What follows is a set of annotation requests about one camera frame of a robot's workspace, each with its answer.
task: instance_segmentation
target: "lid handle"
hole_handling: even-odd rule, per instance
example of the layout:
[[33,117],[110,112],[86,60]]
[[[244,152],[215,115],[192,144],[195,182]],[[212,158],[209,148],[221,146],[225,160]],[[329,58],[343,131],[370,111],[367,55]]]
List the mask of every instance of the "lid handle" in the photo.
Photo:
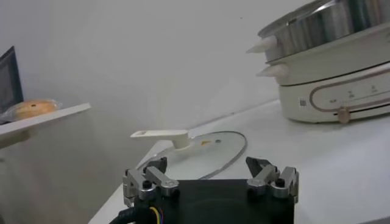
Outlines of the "lid handle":
[[145,139],[150,141],[170,140],[175,149],[182,149],[190,145],[187,130],[136,131],[130,137],[133,139]]
[[263,53],[273,47],[276,47],[276,45],[278,45],[278,41],[275,36],[266,37],[261,39],[257,44],[246,51],[246,53]]

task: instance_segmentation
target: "bread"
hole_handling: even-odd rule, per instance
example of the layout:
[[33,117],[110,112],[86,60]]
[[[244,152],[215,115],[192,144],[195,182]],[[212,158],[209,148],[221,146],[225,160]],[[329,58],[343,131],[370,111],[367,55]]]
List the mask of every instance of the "bread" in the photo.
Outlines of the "bread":
[[30,117],[39,116],[55,111],[56,105],[54,102],[46,100],[32,100],[19,103],[15,110],[17,120],[22,120]]

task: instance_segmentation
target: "stainless steel pot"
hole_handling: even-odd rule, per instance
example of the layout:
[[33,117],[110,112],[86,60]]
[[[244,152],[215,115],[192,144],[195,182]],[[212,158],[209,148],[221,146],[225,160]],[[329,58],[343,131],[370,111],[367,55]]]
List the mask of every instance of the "stainless steel pot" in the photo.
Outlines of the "stainless steel pot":
[[390,22],[390,0],[317,0],[274,21],[259,32],[276,37],[268,62]]

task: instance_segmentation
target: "glass lid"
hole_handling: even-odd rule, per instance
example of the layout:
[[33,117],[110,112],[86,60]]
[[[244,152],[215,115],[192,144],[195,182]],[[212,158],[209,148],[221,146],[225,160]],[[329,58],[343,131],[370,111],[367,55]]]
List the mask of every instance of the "glass lid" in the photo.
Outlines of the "glass lid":
[[247,140],[234,131],[220,131],[190,139],[185,149],[165,149],[138,167],[166,157],[165,175],[175,180],[209,179],[233,164],[245,151]]

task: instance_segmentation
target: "white countertop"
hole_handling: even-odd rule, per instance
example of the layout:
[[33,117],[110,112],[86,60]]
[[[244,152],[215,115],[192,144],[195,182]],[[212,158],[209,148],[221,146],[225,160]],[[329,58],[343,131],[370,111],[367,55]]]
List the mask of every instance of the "white countertop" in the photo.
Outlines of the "white countertop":
[[[190,130],[191,136],[238,131],[244,155],[214,178],[250,178],[245,158],[266,158],[300,172],[296,223],[355,224],[390,216],[390,116],[340,124],[305,124],[282,117],[278,101]],[[158,142],[142,160],[171,144]],[[123,204],[122,186],[90,224],[108,224]]]

